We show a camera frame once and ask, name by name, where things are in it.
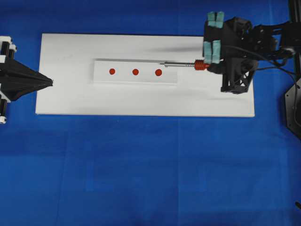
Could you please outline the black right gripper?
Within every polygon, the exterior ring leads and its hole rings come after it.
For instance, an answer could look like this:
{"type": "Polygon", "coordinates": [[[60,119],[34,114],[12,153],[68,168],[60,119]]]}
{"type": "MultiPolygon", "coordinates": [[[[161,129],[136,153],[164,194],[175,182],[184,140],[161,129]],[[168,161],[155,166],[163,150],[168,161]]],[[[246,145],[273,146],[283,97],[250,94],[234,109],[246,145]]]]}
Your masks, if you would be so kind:
{"type": "Polygon", "coordinates": [[[242,94],[249,90],[258,61],[247,55],[246,41],[253,28],[248,20],[209,12],[204,25],[203,59],[207,71],[222,75],[221,92],[242,94]]]}

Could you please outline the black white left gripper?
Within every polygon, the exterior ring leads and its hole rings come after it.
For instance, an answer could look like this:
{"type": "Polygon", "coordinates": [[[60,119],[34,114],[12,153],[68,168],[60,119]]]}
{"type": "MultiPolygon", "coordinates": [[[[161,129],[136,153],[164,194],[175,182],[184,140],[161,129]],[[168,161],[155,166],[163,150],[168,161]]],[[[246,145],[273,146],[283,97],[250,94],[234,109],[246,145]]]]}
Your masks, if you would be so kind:
{"type": "Polygon", "coordinates": [[[0,37],[0,123],[7,122],[8,103],[20,97],[53,86],[47,76],[14,60],[16,45],[10,36],[0,37]],[[19,78],[8,78],[8,75],[19,78]]]}

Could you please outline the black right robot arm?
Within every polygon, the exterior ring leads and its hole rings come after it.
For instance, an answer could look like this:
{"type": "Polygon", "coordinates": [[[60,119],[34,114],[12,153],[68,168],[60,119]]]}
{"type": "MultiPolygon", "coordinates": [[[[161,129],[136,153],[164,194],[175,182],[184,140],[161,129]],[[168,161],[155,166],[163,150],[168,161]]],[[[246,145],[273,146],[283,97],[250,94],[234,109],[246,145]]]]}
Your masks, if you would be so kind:
{"type": "Polygon", "coordinates": [[[209,12],[204,25],[203,59],[208,70],[222,75],[221,92],[246,93],[260,61],[275,68],[301,51],[299,22],[253,26],[249,20],[224,19],[209,12]]]}

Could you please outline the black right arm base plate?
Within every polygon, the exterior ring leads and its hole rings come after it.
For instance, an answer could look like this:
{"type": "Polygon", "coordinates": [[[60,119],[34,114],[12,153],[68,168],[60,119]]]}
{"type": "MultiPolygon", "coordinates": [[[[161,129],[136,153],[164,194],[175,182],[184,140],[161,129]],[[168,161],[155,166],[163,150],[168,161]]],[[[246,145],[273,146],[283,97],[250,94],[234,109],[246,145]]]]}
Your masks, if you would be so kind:
{"type": "Polygon", "coordinates": [[[293,85],[285,93],[286,127],[298,138],[301,138],[301,80],[297,87],[293,85]]]}

